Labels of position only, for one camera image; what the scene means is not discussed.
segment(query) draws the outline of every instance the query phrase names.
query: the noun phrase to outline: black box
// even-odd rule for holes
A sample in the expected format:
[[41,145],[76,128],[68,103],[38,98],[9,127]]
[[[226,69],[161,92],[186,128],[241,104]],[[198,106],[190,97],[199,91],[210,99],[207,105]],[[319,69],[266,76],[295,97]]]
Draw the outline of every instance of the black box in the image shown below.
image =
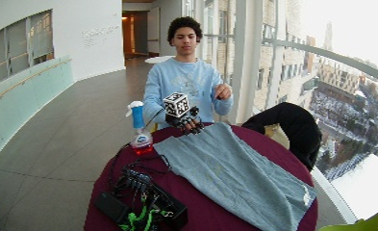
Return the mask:
[[[178,231],[182,229],[182,227],[187,223],[187,207],[158,185],[154,185],[154,191],[161,191],[155,193],[165,195],[157,199],[157,201],[154,202],[154,205],[158,207],[158,209],[163,209],[167,212],[173,212],[173,216],[165,217],[163,222],[174,231]],[[167,206],[169,202],[163,199],[163,197],[166,197],[169,202],[171,202],[171,206]]]
[[98,195],[94,206],[114,221],[115,224],[123,224],[130,208],[118,201],[108,192]]

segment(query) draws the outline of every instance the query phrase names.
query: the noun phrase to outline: ceiling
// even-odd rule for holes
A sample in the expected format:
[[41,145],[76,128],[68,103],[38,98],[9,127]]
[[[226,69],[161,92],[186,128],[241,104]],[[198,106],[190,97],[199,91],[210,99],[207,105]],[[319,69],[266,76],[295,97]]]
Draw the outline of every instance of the ceiling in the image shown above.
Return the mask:
[[122,3],[151,3],[154,0],[122,0]]

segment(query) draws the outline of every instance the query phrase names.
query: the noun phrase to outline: gray cloth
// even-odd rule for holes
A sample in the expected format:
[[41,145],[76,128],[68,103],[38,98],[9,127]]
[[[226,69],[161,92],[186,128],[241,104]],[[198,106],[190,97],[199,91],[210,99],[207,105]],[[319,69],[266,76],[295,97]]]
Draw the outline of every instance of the gray cloth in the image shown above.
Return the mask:
[[260,156],[223,123],[154,144],[177,175],[260,230],[295,230],[316,192]]

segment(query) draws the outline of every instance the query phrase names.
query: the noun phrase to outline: doorway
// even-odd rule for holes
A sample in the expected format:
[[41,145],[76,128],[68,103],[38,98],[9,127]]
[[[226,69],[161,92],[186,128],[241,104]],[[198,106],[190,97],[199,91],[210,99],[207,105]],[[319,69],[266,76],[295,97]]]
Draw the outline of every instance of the doorway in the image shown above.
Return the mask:
[[122,12],[121,26],[123,59],[147,57],[147,12]]

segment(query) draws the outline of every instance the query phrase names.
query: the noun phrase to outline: man's hair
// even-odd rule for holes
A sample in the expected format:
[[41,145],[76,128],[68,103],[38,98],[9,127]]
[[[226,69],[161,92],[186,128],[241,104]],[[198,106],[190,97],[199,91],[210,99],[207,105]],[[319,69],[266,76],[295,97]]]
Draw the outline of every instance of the man's hair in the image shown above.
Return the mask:
[[174,37],[175,31],[182,27],[190,27],[193,31],[195,32],[195,40],[199,42],[202,38],[202,31],[199,27],[199,23],[189,16],[185,17],[177,17],[167,28],[167,43],[171,45],[171,38]]

